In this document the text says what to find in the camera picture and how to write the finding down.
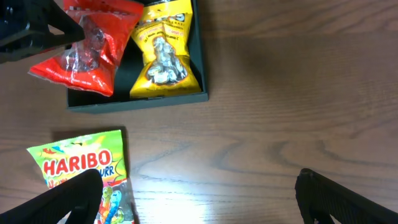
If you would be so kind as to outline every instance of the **wood grain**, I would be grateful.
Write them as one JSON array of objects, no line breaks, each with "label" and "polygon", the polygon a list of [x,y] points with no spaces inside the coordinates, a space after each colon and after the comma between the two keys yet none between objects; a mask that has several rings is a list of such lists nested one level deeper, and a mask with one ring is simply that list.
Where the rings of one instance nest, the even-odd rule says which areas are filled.
[{"label": "wood grain", "polygon": [[125,126],[141,223],[302,223],[309,167],[398,212],[398,1],[201,0],[210,102],[104,115],[0,66],[0,212],[46,191],[25,150]]}]

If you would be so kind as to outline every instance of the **snack bag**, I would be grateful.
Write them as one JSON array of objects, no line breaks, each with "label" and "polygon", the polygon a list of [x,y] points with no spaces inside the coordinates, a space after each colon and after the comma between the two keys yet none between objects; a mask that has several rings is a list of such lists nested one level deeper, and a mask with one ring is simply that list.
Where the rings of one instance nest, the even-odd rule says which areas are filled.
[{"label": "snack bag", "polygon": [[95,224],[134,223],[120,130],[80,136],[27,150],[40,166],[50,189],[84,170],[99,170],[104,188]]},{"label": "snack bag", "polygon": [[189,65],[191,0],[159,1],[144,8],[132,38],[144,53],[144,69],[130,91],[132,98],[200,92]]},{"label": "snack bag", "polygon": [[114,76],[144,6],[128,0],[64,0],[64,10],[85,39],[30,68],[31,75],[77,90],[111,96]]}]

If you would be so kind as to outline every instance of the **yellow packaging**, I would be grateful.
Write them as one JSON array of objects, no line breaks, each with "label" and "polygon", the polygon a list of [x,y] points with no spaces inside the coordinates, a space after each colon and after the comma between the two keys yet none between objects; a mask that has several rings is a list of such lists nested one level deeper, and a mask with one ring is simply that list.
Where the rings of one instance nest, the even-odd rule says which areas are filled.
[{"label": "yellow packaging", "polygon": [[200,92],[189,64],[191,0],[160,1],[144,8],[132,38],[144,53],[144,69],[130,91],[132,98]]}]

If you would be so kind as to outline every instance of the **black tray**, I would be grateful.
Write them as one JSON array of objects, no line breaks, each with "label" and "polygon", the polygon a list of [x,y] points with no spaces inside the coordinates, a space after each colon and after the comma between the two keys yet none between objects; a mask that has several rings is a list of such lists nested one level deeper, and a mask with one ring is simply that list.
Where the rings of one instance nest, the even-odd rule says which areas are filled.
[{"label": "black tray", "polygon": [[[151,0],[141,0],[141,2],[148,3]],[[114,95],[112,97],[105,97],[87,91],[68,90],[68,109],[80,113],[110,113],[208,101],[197,0],[192,0],[192,7],[193,19],[190,38],[188,40],[188,48],[191,56],[190,66],[199,82],[202,92],[191,95],[131,100],[129,92],[141,70],[144,68],[144,64],[142,62],[141,50],[130,39],[124,51],[121,66],[116,72]]]}]

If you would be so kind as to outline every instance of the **red packaging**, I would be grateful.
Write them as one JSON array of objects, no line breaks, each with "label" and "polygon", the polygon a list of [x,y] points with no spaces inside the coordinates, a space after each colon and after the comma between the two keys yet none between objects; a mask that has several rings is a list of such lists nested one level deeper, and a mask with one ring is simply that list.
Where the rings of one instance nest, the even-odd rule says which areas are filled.
[{"label": "red packaging", "polygon": [[144,6],[128,0],[64,0],[63,5],[83,27],[85,39],[33,66],[29,73],[72,89],[111,96],[116,69]]}]

